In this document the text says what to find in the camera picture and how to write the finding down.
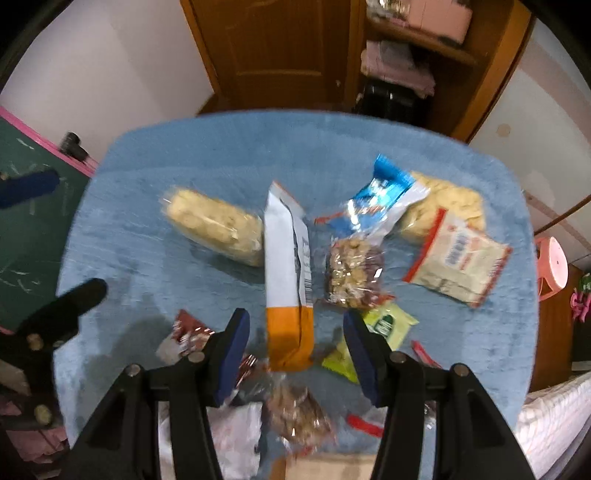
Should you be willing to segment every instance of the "yellow-green snack packet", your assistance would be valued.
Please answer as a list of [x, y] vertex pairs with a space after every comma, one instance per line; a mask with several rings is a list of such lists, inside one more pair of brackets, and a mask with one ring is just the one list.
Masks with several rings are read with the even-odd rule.
[[[363, 316], [363, 321], [370, 332], [383, 336], [392, 350], [400, 347], [410, 327], [418, 323], [418, 320], [391, 301], [368, 311]], [[322, 366], [359, 383], [344, 337], [322, 361]]]

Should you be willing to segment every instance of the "blue gripper pad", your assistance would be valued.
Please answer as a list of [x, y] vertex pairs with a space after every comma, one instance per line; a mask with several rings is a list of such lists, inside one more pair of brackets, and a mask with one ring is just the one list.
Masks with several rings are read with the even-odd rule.
[[388, 367], [378, 345], [381, 337], [371, 333], [361, 314], [352, 309], [343, 316], [343, 333], [363, 394], [372, 405], [382, 407], [380, 383], [388, 374]]
[[251, 318], [248, 312], [245, 309], [234, 310], [234, 314], [224, 331], [223, 345], [217, 346], [225, 350], [225, 356], [221, 359], [217, 372], [217, 390], [213, 393], [217, 405], [223, 403], [236, 385], [238, 368], [250, 332]]
[[55, 170], [38, 171], [14, 179], [0, 180], [0, 209], [52, 193], [59, 184], [60, 176]]

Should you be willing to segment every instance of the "wooden shelf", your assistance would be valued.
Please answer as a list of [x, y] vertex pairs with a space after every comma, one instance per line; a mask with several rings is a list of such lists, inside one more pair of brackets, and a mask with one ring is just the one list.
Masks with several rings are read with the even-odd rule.
[[476, 58], [467, 51], [447, 45], [434, 35], [425, 33], [422, 30], [401, 27], [383, 18], [368, 17], [368, 22], [374, 30], [391, 39], [409, 42], [417, 47], [426, 48], [465, 65], [476, 65], [477, 63]]

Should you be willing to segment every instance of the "screw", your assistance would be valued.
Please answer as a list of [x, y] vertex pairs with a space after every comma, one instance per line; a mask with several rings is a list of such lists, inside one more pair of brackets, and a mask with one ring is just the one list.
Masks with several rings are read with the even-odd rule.
[[49, 425], [51, 423], [51, 410], [44, 404], [39, 404], [34, 410], [35, 419], [40, 425]]
[[199, 362], [203, 362], [205, 360], [205, 353], [203, 352], [191, 352], [189, 355], [189, 361], [192, 364], [198, 364]]
[[125, 367], [125, 373], [130, 377], [135, 377], [141, 370], [142, 369], [138, 364], [131, 364]]
[[406, 361], [406, 355], [402, 352], [392, 352], [390, 360], [395, 364], [403, 364]]
[[470, 369], [464, 364], [457, 364], [454, 365], [453, 372], [459, 377], [467, 377], [470, 373]]
[[27, 335], [27, 343], [29, 344], [29, 348], [34, 352], [38, 352], [43, 348], [43, 338], [38, 333]]

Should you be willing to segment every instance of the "blue snack wrapper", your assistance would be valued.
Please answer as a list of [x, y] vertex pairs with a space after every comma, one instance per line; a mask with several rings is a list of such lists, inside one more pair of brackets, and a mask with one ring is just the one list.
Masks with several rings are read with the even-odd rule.
[[362, 234], [377, 245], [390, 232], [407, 207], [427, 197], [429, 189], [417, 183], [379, 155], [374, 162], [374, 177], [352, 199], [343, 211], [326, 223], [337, 238]]

